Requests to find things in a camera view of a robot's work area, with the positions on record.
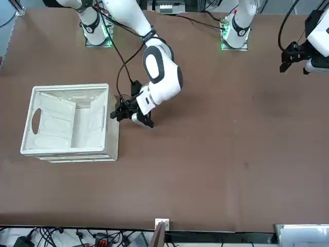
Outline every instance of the plug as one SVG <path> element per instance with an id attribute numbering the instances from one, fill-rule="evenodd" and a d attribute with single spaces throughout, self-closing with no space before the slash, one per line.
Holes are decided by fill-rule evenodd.
<path id="1" fill-rule="evenodd" d="M 83 238 L 83 233 L 79 231 L 76 231 L 76 235 L 79 237 L 80 240 Z"/>
<path id="2" fill-rule="evenodd" d="M 34 247 L 34 243 L 28 237 L 21 236 L 17 238 L 14 247 Z"/>
<path id="3" fill-rule="evenodd" d="M 125 247 L 125 246 L 129 246 L 129 244 L 131 244 L 131 242 L 130 242 L 130 240 L 129 240 L 129 237 L 123 235 L 123 236 L 122 236 L 122 246 L 123 246 L 123 247 Z"/>

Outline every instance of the white device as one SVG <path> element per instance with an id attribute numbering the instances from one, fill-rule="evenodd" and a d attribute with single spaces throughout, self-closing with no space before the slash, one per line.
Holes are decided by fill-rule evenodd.
<path id="1" fill-rule="evenodd" d="M 320 6 L 313 10 L 305 20 L 305 37 L 306 41 L 302 44 L 291 42 L 286 49 L 281 45 L 281 32 L 283 26 L 293 8 L 299 0 L 295 0 L 290 8 L 286 18 L 281 24 L 279 31 L 278 45 L 282 50 L 280 72 L 286 72 L 287 69 L 296 62 L 307 60 L 303 73 L 329 73 L 329 8 L 328 4 L 322 9 L 325 0 Z"/>
<path id="2" fill-rule="evenodd" d="M 223 37 L 230 47 L 238 49 L 246 43 L 250 24 L 256 11 L 257 6 L 255 0 L 239 0 L 236 13 L 232 12 L 228 17 L 230 26 L 226 36 Z"/>
<path id="3" fill-rule="evenodd" d="M 307 61 L 304 69 L 308 72 L 329 72 L 329 9 L 322 14 L 317 26 L 307 36 L 307 40 L 322 55 Z"/>

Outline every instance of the black cable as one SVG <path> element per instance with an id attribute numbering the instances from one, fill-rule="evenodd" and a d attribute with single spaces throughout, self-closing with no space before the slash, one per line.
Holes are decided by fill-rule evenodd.
<path id="1" fill-rule="evenodd" d="M 15 15 L 16 15 L 16 12 L 14 13 L 14 15 L 8 21 L 6 21 L 5 23 L 1 24 L 0 25 L 0 28 L 6 26 L 12 19 L 14 19 Z"/>
<path id="2" fill-rule="evenodd" d="M 48 236 L 49 235 L 47 234 L 47 232 L 49 233 L 49 229 L 40 228 L 41 239 L 44 239 L 45 242 L 49 243 L 49 241 L 48 241 Z"/>
<path id="3" fill-rule="evenodd" d="M 89 234 L 90 234 L 93 238 L 96 238 L 96 234 L 92 234 L 92 233 L 90 232 L 89 229 L 87 229 L 87 231 L 89 232 Z"/>
<path id="4" fill-rule="evenodd" d="M 39 227 L 35 227 L 35 228 L 33 228 L 30 232 L 29 232 L 29 234 L 26 236 L 29 240 L 31 240 L 31 238 L 32 238 L 32 234 L 38 229 Z"/>
<path id="5" fill-rule="evenodd" d="M 156 0 L 152 0 L 152 10 L 155 11 L 155 2 Z"/>
<path id="6" fill-rule="evenodd" d="M 212 13 L 210 13 L 208 10 L 205 10 L 204 13 L 207 13 L 208 15 L 210 15 L 211 18 L 213 18 L 215 21 L 220 22 L 222 19 L 221 18 L 216 18 L 212 15 Z"/>
<path id="7" fill-rule="evenodd" d="M 252 247 L 254 247 L 254 245 L 253 245 L 253 242 L 251 242 L 251 241 L 247 241 L 247 240 L 245 240 L 244 238 L 242 239 L 242 243 L 250 243 L 251 245 L 252 245 Z"/>
<path id="8" fill-rule="evenodd" d="M 57 247 L 56 244 L 55 244 L 55 242 L 54 242 L 53 239 L 52 239 L 52 236 L 51 236 L 51 235 L 52 235 L 55 231 L 57 231 L 57 230 L 58 230 L 58 228 L 53 229 L 51 232 L 50 232 L 49 230 L 47 230 L 47 231 L 49 232 L 49 235 L 48 235 L 47 238 L 46 238 L 46 241 L 45 241 L 44 247 L 47 247 L 49 243 L 50 243 L 50 245 L 52 245 L 53 247 Z"/>
<path id="9" fill-rule="evenodd" d="M 239 5 L 236 5 L 236 6 L 230 11 L 230 13 L 232 13 L 232 11 L 233 11 L 234 9 L 236 9 L 238 6 L 239 6 Z"/>
<path id="10" fill-rule="evenodd" d="M 106 238 L 107 238 L 106 243 L 108 244 L 108 232 L 107 232 L 107 230 L 105 230 L 105 232 L 106 232 Z"/>
<path id="11" fill-rule="evenodd" d="M 143 38 L 142 35 L 139 35 L 139 34 L 133 32 L 129 27 L 127 27 L 127 26 L 125 26 L 125 25 L 123 25 L 123 24 L 121 24 L 121 23 L 119 23 L 119 22 L 117 22 L 117 21 L 111 19 L 109 16 L 107 16 L 106 14 L 102 13 L 101 11 L 99 11 L 99 10 L 97 10 L 97 9 L 95 9 L 95 10 L 98 11 L 103 17 L 107 18 L 110 22 L 112 22 L 112 23 L 118 25 L 119 27 L 123 28 L 124 30 L 130 32 L 131 34 L 133 34 L 133 35 L 135 35 L 135 36 L 137 36 L 137 37 Z M 166 42 L 164 39 L 160 38 L 160 37 L 152 36 L 150 39 L 161 40 L 162 42 L 164 42 L 164 43 L 167 45 L 167 42 Z"/>
<path id="12" fill-rule="evenodd" d="M 102 14 L 101 14 L 101 18 L 102 18 L 103 23 L 105 24 L 105 20 L 104 20 L 104 17 L 103 17 Z M 129 70 L 128 70 L 126 64 L 124 63 L 124 59 L 123 59 L 121 53 L 119 52 L 117 46 L 116 46 L 115 43 L 113 42 L 113 39 L 112 39 L 110 33 L 108 32 L 108 29 L 105 28 L 105 30 L 106 30 L 106 33 L 107 33 L 107 35 L 108 35 L 109 40 L 111 40 L 111 42 L 112 42 L 112 44 L 113 44 L 114 49 L 117 51 L 117 54 L 119 55 L 119 57 L 120 57 L 122 63 L 124 64 L 125 70 L 127 71 L 127 75 L 128 75 L 128 77 L 129 77 L 129 80 L 130 80 L 130 83 L 133 83 L 133 81 L 132 81 L 132 79 L 131 79 L 131 77 L 130 77 Z"/>
<path id="13" fill-rule="evenodd" d="M 319 7 L 317 8 L 317 10 L 319 10 L 321 8 L 321 6 L 325 3 L 325 1 L 327 0 L 323 0 L 322 3 L 319 5 Z"/>
<path id="14" fill-rule="evenodd" d="M 204 8 L 201 12 L 204 12 L 206 9 L 208 9 L 216 0 L 213 0 L 206 8 Z"/>
<path id="15" fill-rule="evenodd" d="M 291 12 L 293 11 L 293 9 L 295 8 L 295 6 L 297 5 L 297 3 L 299 2 L 299 0 L 295 0 L 294 4 L 292 5 L 292 7 L 289 9 L 287 15 L 285 16 L 285 18 L 283 19 L 283 22 L 281 24 L 281 27 L 280 27 L 280 30 L 279 30 L 279 35 L 278 35 L 278 45 L 279 45 L 279 48 L 280 50 L 282 50 L 282 52 L 288 54 L 288 55 L 295 55 L 295 54 L 298 54 L 300 52 L 296 51 L 296 52 L 289 52 L 287 51 L 286 49 L 284 49 L 281 45 L 281 34 L 282 34 L 282 30 L 283 30 L 283 27 L 284 27 L 284 24 L 286 23 L 288 17 L 290 16 Z"/>
<path id="16" fill-rule="evenodd" d="M 297 43 L 298 43 L 298 42 L 300 41 L 300 39 L 303 37 L 304 33 L 305 33 L 305 29 L 304 29 L 304 31 L 303 31 L 303 33 L 302 33 L 302 35 L 300 35 L 300 37 L 299 37 L 299 39 L 298 39 Z"/>
<path id="17" fill-rule="evenodd" d="M 328 5 L 329 5 L 329 2 L 323 7 L 323 10 L 325 10 Z"/>
<path id="18" fill-rule="evenodd" d="M 78 229 L 77 229 L 77 231 L 76 231 L 76 235 L 78 236 L 78 239 L 80 240 L 80 243 L 81 243 L 81 247 L 84 247 L 84 243 L 82 242 L 82 240 L 81 240 L 81 238 L 80 238 L 80 232 L 78 231 Z"/>
<path id="19" fill-rule="evenodd" d="M 192 19 L 192 18 L 189 18 L 189 17 L 186 17 L 186 16 L 176 15 L 176 17 L 184 18 L 184 19 L 187 19 L 187 20 L 190 20 L 190 21 L 199 23 L 199 24 L 204 25 L 204 26 L 207 26 L 207 27 L 217 28 L 217 29 L 220 29 L 220 30 L 225 31 L 225 28 L 224 27 L 216 27 L 216 26 L 213 26 L 213 25 L 209 25 L 209 24 L 206 24 L 206 23 L 203 23 L 203 22 L 199 22 L 199 21 L 197 21 L 195 19 Z"/>
<path id="20" fill-rule="evenodd" d="M 144 44 L 142 44 L 141 46 L 140 46 L 140 48 L 130 57 L 130 58 L 128 58 L 128 60 L 127 61 L 125 61 L 125 64 L 127 64 L 127 63 L 129 63 L 139 52 L 140 52 L 140 50 L 142 50 L 142 48 L 143 48 L 143 46 L 144 46 Z M 118 91 L 118 94 L 119 94 L 119 96 L 120 96 L 120 98 L 123 100 L 123 102 L 124 102 L 124 104 L 125 104 L 125 106 L 128 108 L 128 109 L 131 109 L 132 110 L 132 108 L 131 107 L 129 107 L 128 106 L 128 104 L 127 104 L 127 102 L 126 102 L 126 100 L 123 98 L 123 96 L 122 96 L 122 94 L 121 94 L 121 92 L 120 92 L 120 90 L 119 90 L 119 77 L 120 77 L 120 73 L 121 73 L 121 71 L 122 71 L 122 69 L 123 69 L 123 66 L 124 65 L 122 65 L 121 66 L 121 68 L 119 69 L 119 73 L 118 73 L 118 76 L 117 76 L 117 91 Z"/>
<path id="21" fill-rule="evenodd" d="M 129 238 L 133 233 L 135 233 L 136 231 L 132 231 L 131 233 L 129 233 L 127 236 L 125 236 L 125 238 Z M 121 241 L 121 243 L 117 246 L 117 247 L 120 247 L 120 246 L 123 246 L 123 247 L 127 247 L 128 245 L 124 245 L 123 244 L 123 235 L 122 235 L 122 241 Z"/>

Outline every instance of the metal bracket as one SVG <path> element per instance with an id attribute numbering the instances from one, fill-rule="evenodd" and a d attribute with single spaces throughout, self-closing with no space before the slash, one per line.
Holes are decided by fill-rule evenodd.
<path id="1" fill-rule="evenodd" d="M 25 8 L 19 0 L 8 0 L 8 2 L 16 10 L 16 16 L 23 16 L 25 14 Z"/>
<path id="2" fill-rule="evenodd" d="M 165 231 L 169 230 L 169 219 L 155 219 L 155 226 L 149 247 L 163 247 Z"/>
<path id="3" fill-rule="evenodd" d="M 165 230 L 169 231 L 169 219 L 155 219 L 155 227 L 160 223 L 164 222 Z"/>

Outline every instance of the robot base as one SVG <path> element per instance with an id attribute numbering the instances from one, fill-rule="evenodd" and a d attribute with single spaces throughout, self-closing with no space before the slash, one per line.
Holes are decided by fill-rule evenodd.
<path id="1" fill-rule="evenodd" d="M 249 31 L 247 33 L 247 39 L 246 39 L 246 43 L 240 47 L 240 48 L 232 48 L 231 46 L 229 46 L 226 41 L 224 40 L 224 36 L 226 36 L 228 29 L 230 28 L 230 21 L 229 21 L 229 17 L 225 17 L 224 19 L 222 19 L 222 21 L 220 22 L 220 27 L 224 27 L 225 31 L 221 30 L 221 50 L 242 50 L 242 51 L 247 51 L 248 50 L 248 35 L 249 35 Z"/>
<path id="2" fill-rule="evenodd" d="M 110 22 L 108 19 L 104 18 L 104 22 L 105 22 L 105 25 L 107 27 L 107 30 L 108 30 L 108 33 L 111 35 L 111 38 L 113 39 L 113 28 L 114 28 L 114 24 L 112 22 Z M 103 32 L 104 32 L 104 35 L 106 37 L 108 37 L 107 35 L 107 32 L 105 30 L 105 26 L 103 26 Z M 100 45 L 93 45 L 91 44 L 88 39 L 85 37 L 85 46 L 86 47 L 104 47 L 104 48 L 110 48 L 112 47 L 112 41 L 109 39 L 109 38 L 106 38 L 102 44 Z"/>

